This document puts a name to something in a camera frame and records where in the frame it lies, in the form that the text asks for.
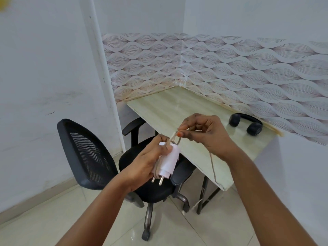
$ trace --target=hand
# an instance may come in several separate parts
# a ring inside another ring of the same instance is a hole
[[[157,135],[154,139],[138,154],[133,162],[122,170],[124,181],[129,185],[129,191],[132,192],[145,184],[154,175],[151,172],[155,162],[161,155],[167,155],[172,151],[171,145],[160,146],[160,142],[166,142],[169,137]]]
[[[228,157],[239,149],[218,116],[195,113],[184,119],[178,130],[177,136],[202,143],[210,153],[223,161],[227,161]]]

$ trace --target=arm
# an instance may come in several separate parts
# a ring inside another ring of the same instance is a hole
[[[316,245],[254,162],[230,139],[217,116],[194,114],[186,118],[178,130],[178,136],[202,143],[227,163],[261,245]]]
[[[166,136],[156,136],[134,161],[116,175],[66,232],[56,246],[101,246],[121,208],[124,197],[150,178],[155,162],[167,155],[172,146],[160,146]]]

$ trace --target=left hand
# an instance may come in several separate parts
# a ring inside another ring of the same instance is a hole
[[[119,174],[129,185],[129,191],[132,192],[145,184],[154,175],[151,172],[155,162],[161,155],[167,155],[172,151],[172,146],[160,146],[160,142],[166,142],[169,137],[157,135],[154,139],[138,154],[133,162],[122,170]]]

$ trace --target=forearm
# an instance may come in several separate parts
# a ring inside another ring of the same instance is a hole
[[[102,190],[56,246],[101,246],[121,208],[129,187],[118,174]]]
[[[261,245],[316,245],[241,149],[226,162]]]

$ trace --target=ear cup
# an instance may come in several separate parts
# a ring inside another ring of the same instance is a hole
[[[256,136],[260,134],[262,131],[263,125],[258,122],[253,122],[251,125],[247,128],[247,133],[249,133],[252,136]]]
[[[232,127],[237,127],[240,122],[240,115],[239,114],[232,114],[229,118],[229,124]]]

